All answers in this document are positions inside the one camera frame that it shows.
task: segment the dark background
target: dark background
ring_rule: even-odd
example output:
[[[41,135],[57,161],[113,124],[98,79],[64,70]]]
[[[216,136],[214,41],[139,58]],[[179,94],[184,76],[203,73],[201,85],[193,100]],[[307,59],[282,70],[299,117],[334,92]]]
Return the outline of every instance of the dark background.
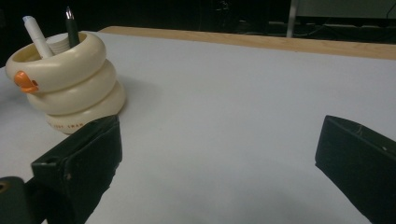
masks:
[[[35,17],[44,36],[57,35],[66,32],[67,6],[73,11],[78,29],[86,31],[118,25],[285,36],[290,0],[1,0],[0,67],[13,52],[32,42],[23,16]],[[355,25],[359,32],[364,23],[379,27],[366,29],[363,35],[340,33],[324,23],[329,23],[329,19],[300,18],[295,30],[299,35],[295,37],[378,43],[394,43],[396,39],[394,29],[389,29],[389,22],[384,20],[332,19],[332,23]]]

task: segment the ceramic cup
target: ceramic cup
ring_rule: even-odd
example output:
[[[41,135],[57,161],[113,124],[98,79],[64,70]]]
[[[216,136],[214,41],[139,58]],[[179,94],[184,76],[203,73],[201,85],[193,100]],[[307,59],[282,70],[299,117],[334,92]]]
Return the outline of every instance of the ceramic cup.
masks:
[[[90,33],[79,33],[79,39],[77,46],[46,59],[40,58],[35,45],[28,45],[6,64],[7,76],[27,94],[29,103],[63,133],[119,113],[126,98],[103,41]]]

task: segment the white pen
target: white pen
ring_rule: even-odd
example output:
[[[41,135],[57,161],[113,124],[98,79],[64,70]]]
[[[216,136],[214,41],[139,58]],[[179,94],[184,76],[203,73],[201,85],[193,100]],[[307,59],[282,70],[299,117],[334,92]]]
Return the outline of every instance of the white pen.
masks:
[[[29,33],[29,36],[32,38],[33,43],[35,43],[35,48],[37,49],[41,58],[53,56],[53,53],[46,42],[46,38],[44,37],[43,33],[41,33],[40,27],[38,26],[37,21],[35,21],[35,18],[31,16],[25,16],[23,17],[23,21],[26,30]]]

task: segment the black pen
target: black pen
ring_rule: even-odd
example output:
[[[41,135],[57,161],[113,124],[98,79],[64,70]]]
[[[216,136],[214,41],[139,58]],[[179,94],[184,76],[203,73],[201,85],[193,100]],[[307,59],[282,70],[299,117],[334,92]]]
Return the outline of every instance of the black pen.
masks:
[[[66,29],[69,36],[69,46],[73,48],[75,45],[79,44],[79,39],[76,21],[74,20],[70,7],[66,9]]]

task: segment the pen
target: pen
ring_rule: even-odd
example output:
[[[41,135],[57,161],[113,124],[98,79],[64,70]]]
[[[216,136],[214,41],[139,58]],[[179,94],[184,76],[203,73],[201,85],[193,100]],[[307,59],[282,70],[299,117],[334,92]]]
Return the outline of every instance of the pen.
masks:
[[[66,8],[66,29],[69,35],[70,48],[73,48],[75,45],[79,44],[79,39],[76,21],[74,20],[74,16],[70,10],[70,7]]]
[[[32,38],[35,48],[40,54],[41,58],[48,58],[53,56],[50,47],[46,43],[46,38],[43,33],[41,33],[40,27],[37,24],[35,18],[31,16],[23,17],[24,25],[26,27],[29,36]]]

